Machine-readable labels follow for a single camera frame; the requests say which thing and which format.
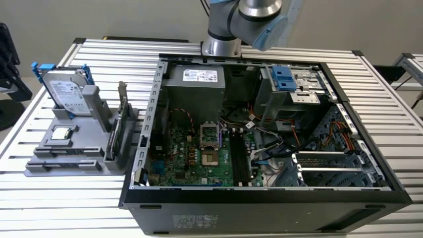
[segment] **label sticker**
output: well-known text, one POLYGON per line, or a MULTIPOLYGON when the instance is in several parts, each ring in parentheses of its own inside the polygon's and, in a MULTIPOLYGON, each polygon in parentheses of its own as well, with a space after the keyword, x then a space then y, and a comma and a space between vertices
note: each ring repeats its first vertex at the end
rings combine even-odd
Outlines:
POLYGON ((182 81, 217 83, 217 71, 185 69, 182 81))
POLYGON ((66 111, 74 115, 89 114, 86 102, 81 96, 78 85, 70 81, 50 81, 54 94, 66 111))
POLYGON ((248 122, 248 123, 246 123, 246 125, 245 125, 245 127, 246 127, 248 129, 250 129, 253 126, 254 126, 254 124, 253 124, 253 122, 252 122, 252 121, 250 121, 250 122, 248 122))
POLYGON ((218 215, 172 215, 174 228, 216 228, 218 215))
POLYGON ((248 119, 253 120, 256 118, 256 116, 253 114, 249 114, 248 119))

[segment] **aluminum extrusion table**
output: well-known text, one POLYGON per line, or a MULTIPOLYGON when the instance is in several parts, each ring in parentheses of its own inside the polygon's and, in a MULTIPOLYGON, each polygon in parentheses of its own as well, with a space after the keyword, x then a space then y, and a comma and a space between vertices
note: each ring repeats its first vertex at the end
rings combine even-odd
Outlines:
MULTIPOLYGON (((74 42, 61 66, 90 67, 100 96, 117 107, 117 82, 142 123, 158 53, 200 54, 200 45, 112 40, 74 42)), ((325 62, 352 107, 413 200, 413 205, 365 225, 347 238, 423 237, 423 122, 363 56, 352 51, 242 47, 245 58, 325 62)), ((122 176, 26 178, 24 166, 50 124, 53 101, 36 95, 0 145, 0 237, 141 237, 130 213, 117 206, 122 176)), ((293 237, 331 237, 331 234, 293 237)), ((286 235, 248 235, 248 237, 286 235)))
POLYGON ((393 66, 403 67, 420 86, 423 86, 423 55, 403 53, 393 66))

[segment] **ram slot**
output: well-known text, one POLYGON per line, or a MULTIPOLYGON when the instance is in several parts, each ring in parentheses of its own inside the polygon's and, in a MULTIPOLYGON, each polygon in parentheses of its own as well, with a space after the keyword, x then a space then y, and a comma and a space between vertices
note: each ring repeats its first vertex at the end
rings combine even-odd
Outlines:
POLYGON ((229 133, 233 186, 248 186, 249 172, 242 133, 229 133))

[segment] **cable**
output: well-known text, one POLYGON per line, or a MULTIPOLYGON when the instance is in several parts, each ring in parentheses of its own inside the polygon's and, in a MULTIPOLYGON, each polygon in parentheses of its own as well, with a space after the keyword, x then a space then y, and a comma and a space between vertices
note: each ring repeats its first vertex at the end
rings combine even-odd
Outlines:
POLYGON ((184 113, 186 114, 188 119, 189 119, 189 122, 190 122, 190 131, 192 131, 192 133, 194 133, 194 132, 193 132, 193 121, 192 121, 190 114, 189 114, 184 109, 181 109, 181 108, 173 108, 173 109, 170 110, 170 113, 172 113, 173 111, 184 112, 184 113))
POLYGON ((285 158, 285 157, 290 156, 296 151, 302 150, 312 141, 316 142, 317 148, 320 148, 321 147, 320 138, 319 137, 309 137, 308 140, 300 146, 294 147, 289 152, 284 152, 280 154, 272 154, 269 157, 266 157, 265 159, 261 159, 258 161, 269 160, 270 158, 285 158))
POLYGON ((393 90, 399 89, 399 87, 403 86, 403 84, 407 83, 407 81, 408 81, 411 78, 412 78, 412 77, 407 78, 407 79, 404 80, 404 82, 401 82, 401 84, 397 85, 397 87, 396 87, 393 90))
MULTIPOLYGON (((328 143, 332 140, 332 135, 333 135, 332 125, 336 125, 339 129, 347 128, 347 125, 341 121, 332 121, 331 124, 329 124, 329 134, 328 134, 328 137, 327 137, 325 141, 323 142, 323 146, 327 146, 328 143)), ((340 132, 340 134, 341 134, 341 137, 343 137, 343 139, 345 141, 348 150, 353 150, 355 146, 353 146, 353 143, 352 143, 347 133, 340 132)))
POLYGON ((416 107, 416 105, 417 105, 417 103, 419 103, 419 99, 416 99, 416 101, 415 101, 415 103, 412 104, 412 106, 411 106, 411 109, 413 109, 415 107, 416 107))
POLYGON ((265 180, 265 186, 266 186, 266 187, 269 187, 269 180, 270 180, 270 178, 272 178, 276 174, 280 173, 281 169, 282 169, 282 167, 281 167, 281 168, 268 177, 268 179, 265 180))
POLYGON ((201 3, 201 6, 202 6, 202 9, 204 9, 204 12, 206 14, 206 17, 209 17, 209 12, 208 12, 206 7, 205 7, 206 3, 204 3, 202 0, 200 0, 200 3, 201 3))

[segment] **motherboard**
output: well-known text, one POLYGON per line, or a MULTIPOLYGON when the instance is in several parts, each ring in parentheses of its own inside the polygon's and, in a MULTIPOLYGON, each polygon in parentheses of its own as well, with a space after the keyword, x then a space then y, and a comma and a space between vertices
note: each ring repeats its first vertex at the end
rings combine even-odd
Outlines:
MULTIPOLYGON (((241 163, 248 169, 248 183, 245 186, 262 186, 258 171, 250 171, 248 155, 254 149, 253 134, 241 132, 245 158, 241 163)), ((184 128, 173 127, 169 133, 168 151, 152 160, 148 175, 149 185, 154 186, 233 186, 233 167, 230 156, 230 132, 218 130, 216 133, 210 126, 205 127, 201 135, 192 134, 184 128), (218 146, 202 147, 201 140, 214 142, 218 146)))

